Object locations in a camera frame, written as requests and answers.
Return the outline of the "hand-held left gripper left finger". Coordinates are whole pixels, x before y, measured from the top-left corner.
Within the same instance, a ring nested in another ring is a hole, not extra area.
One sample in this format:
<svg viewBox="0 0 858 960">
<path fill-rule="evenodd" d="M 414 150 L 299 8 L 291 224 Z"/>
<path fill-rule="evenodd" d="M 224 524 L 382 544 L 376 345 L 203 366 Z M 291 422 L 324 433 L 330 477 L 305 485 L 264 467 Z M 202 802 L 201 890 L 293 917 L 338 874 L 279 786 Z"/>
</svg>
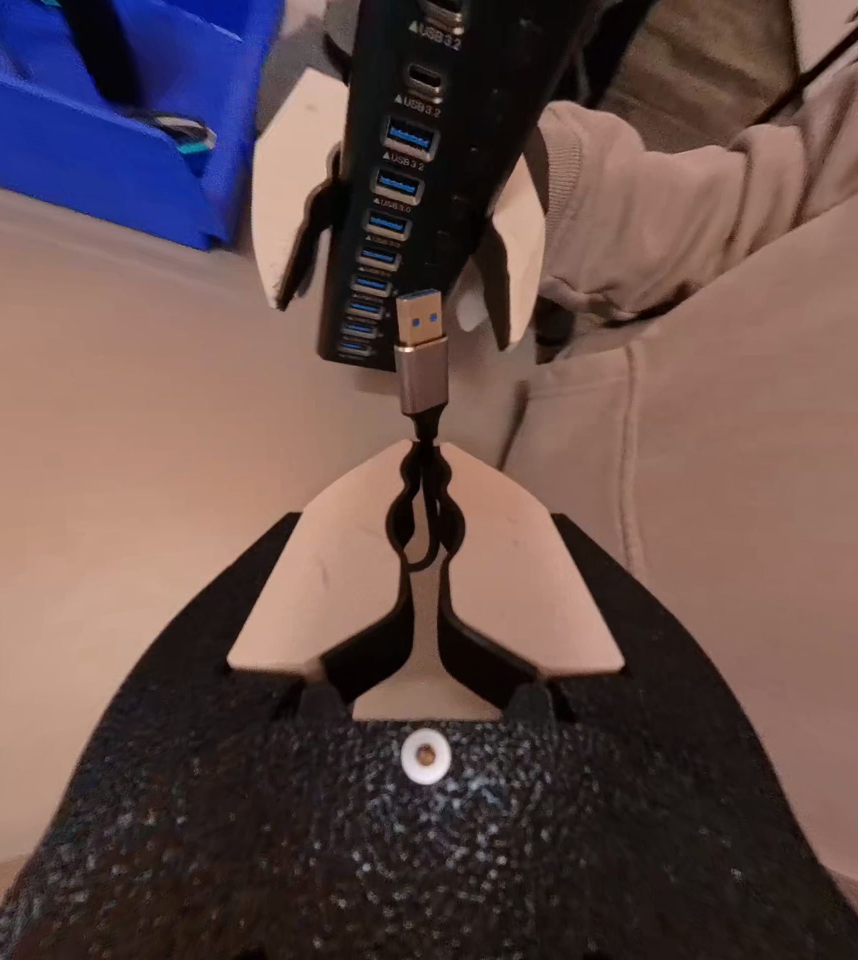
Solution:
<svg viewBox="0 0 858 960">
<path fill-rule="evenodd" d="M 415 607 L 391 518 L 399 502 L 410 506 L 412 448 L 389 446 L 302 511 L 228 652 L 230 668 L 327 682 L 352 704 L 406 664 Z"/>
</svg>

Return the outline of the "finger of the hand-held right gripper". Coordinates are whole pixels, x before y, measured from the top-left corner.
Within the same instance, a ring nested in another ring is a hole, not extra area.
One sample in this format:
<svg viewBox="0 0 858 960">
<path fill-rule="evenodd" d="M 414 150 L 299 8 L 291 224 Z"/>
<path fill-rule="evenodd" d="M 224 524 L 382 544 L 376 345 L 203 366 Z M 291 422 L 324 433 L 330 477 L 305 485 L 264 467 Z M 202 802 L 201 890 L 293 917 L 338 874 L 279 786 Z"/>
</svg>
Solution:
<svg viewBox="0 0 858 960">
<path fill-rule="evenodd" d="M 269 304 L 284 311 L 311 281 L 319 239 L 333 223 L 349 90 L 307 68 L 255 144 L 251 237 Z"/>
<path fill-rule="evenodd" d="M 498 351 L 512 351 L 539 298 L 547 226 L 547 155 L 523 153 L 483 224 L 479 245 L 453 288 L 453 318 L 471 332 L 488 326 Z"/>
</svg>

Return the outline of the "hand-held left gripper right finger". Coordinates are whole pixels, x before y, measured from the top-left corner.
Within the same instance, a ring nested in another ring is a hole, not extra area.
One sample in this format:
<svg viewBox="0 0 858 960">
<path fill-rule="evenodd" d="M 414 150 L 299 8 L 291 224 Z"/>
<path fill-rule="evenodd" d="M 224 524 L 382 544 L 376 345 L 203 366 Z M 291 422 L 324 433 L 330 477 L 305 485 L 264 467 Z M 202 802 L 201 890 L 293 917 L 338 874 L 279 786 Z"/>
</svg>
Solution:
<svg viewBox="0 0 858 960">
<path fill-rule="evenodd" d="M 438 457 L 437 649 L 493 707 L 518 688 L 619 674 L 625 658 L 552 514 L 453 443 Z"/>
</svg>

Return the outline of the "black usb hub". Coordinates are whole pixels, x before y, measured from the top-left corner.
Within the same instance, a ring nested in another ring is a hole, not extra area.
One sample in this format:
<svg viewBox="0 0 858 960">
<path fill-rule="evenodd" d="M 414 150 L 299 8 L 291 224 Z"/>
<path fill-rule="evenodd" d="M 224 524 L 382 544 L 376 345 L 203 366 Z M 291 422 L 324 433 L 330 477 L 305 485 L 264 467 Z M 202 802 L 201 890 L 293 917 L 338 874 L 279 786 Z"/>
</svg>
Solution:
<svg viewBox="0 0 858 960">
<path fill-rule="evenodd" d="M 328 187 L 320 358 L 395 369 L 396 299 L 451 292 L 601 7 L 359 3 Z"/>
</svg>

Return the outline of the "black usb cable grey plug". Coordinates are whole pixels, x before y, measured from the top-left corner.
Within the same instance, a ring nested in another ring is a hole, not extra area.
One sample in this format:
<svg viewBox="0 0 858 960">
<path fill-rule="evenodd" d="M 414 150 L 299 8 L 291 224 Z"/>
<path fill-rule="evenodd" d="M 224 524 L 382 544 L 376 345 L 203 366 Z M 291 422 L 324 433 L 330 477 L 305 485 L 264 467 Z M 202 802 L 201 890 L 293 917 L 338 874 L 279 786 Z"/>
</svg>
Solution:
<svg viewBox="0 0 858 960">
<path fill-rule="evenodd" d="M 395 312 L 398 343 L 394 354 L 400 409 L 411 421 L 414 440 L 400 463 L 403 486 L 388 509 L 386 532 L 402 569 L 415 574 L 432 567 L 440 548 L 448 544 L 451 468 L 437 443 L 440 421 L 449 401 L 448 340 L 439 290 L 399 295 Z M 411 560 L 406 556 L 406 546 L 415 531 L 413 502 L 419 492 L 423 496 L 428 546 L 422 558 Z"/>
</svg>

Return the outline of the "person's right forearm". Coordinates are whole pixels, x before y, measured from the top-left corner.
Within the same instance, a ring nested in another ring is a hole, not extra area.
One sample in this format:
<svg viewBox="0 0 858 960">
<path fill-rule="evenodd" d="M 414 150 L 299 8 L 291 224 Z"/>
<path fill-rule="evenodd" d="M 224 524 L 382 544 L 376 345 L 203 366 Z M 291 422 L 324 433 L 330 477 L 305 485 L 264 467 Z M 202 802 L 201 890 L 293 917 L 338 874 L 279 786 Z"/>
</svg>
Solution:
<svg viewBox="0 0 858 960">
<path fill-rule="evenodd" d="M 678 303 L 858 195 L 858 61 L 787 122 L 726 146 L 645 147 L 608 112 L 550 103 L 538 294 L 617 319 Z"/>
</svg>

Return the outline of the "person in beige hoodie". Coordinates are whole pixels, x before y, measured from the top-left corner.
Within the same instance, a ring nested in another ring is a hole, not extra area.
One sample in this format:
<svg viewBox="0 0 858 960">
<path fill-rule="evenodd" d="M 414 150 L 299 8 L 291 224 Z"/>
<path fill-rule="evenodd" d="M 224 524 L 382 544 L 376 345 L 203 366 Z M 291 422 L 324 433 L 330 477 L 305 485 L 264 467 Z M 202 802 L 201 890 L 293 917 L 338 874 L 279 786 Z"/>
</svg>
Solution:
<svg viewBox="0 0 858 960">
<path fill-rule="evenodd" d="M 507 473 L 687 627 L 858 909 L 858 195 L 531 379 Z"/>
</svg>

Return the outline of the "blue plastic bin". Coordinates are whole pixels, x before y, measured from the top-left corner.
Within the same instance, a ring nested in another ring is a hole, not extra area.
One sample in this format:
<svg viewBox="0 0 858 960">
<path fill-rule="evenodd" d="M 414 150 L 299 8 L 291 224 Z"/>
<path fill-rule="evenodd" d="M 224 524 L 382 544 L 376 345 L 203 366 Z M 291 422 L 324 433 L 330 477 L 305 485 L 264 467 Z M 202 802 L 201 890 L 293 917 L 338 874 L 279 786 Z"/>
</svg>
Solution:
<svg viewBox="0 0 858 960">
<path fill-rule="evenodd" d="M 102 95 L 64 2 L 0 2 L 0 187 L 189 248 L 229 245 L 285 3 L 111 5 L 139 106 Z"/>
</svg>

